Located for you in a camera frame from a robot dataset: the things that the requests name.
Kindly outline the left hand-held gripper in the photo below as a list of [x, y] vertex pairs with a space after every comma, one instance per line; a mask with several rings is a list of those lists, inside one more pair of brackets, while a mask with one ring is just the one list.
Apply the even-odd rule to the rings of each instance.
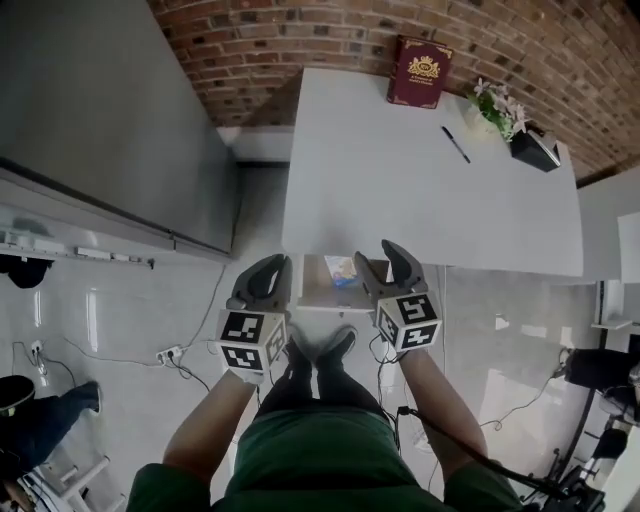
[[271, 370], [289, 341], [292, 277], [292, 260], [285, 254], [262, 258], [238, 276], [214, 338], [228, 369], [246, 376]]

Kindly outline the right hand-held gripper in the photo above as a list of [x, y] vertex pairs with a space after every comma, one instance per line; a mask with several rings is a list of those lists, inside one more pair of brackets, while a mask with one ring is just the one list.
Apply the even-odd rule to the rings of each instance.
[[[405, 248], [381, 241], [388, 260], [369, 260], [360, 251], [353, 262], [373, 305], [373, 325], [397, 354], [434, 344], [443, 324], [435, 293], [422, 264]], [[393, 281], [387, 283], [391, 266]]]

